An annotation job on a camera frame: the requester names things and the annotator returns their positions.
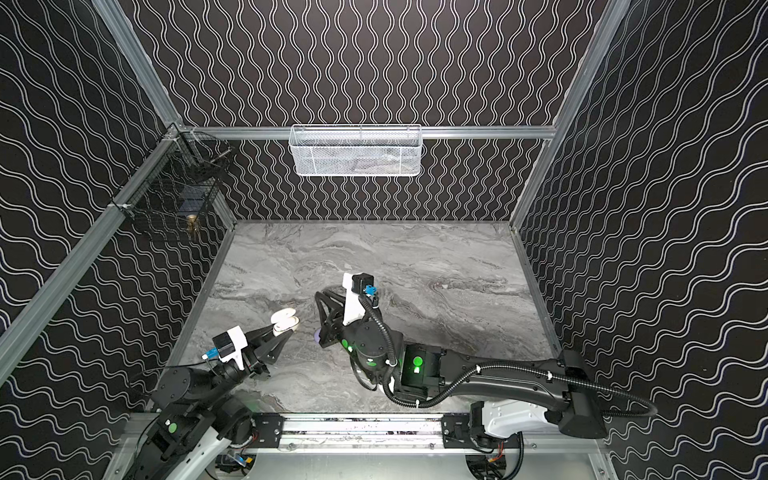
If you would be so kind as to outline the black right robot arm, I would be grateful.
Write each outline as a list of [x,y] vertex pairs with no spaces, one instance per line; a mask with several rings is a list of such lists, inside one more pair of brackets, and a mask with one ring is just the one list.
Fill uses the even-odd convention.
[[606,437],[608,418],[658,413],[645,398],[595,382],[573,350],[544,360],[478,357],[407,341],[384,322],[374,295],[322,290],[314,301],[319,345],[341,345],[357,381],[400,407],[430,409],[455,396],[473,397],[480,408],[493,400],[520,401],[542,408],[544,421],[560,433],[586,439]]

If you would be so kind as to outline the cream earbud charging case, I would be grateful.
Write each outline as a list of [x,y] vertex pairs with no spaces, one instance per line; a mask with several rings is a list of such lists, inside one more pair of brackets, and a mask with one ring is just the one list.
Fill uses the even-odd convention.
[[294,308],[284,308],[273,313],[270,317],[273,335],[279,336],[289,331],[295,331],[300,324],[300,319],[296,313]]

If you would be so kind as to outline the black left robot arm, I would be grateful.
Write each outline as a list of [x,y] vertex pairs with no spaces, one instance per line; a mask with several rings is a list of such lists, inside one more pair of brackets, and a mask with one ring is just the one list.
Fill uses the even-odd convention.
[[253,411],[233,390],[267,377],[296,329],[271,324],[245,332],[236,326],[213,337],[200,363],[167,368],[151,394],[160,412],[124,477],[194,479],[228,447],[253,441]]

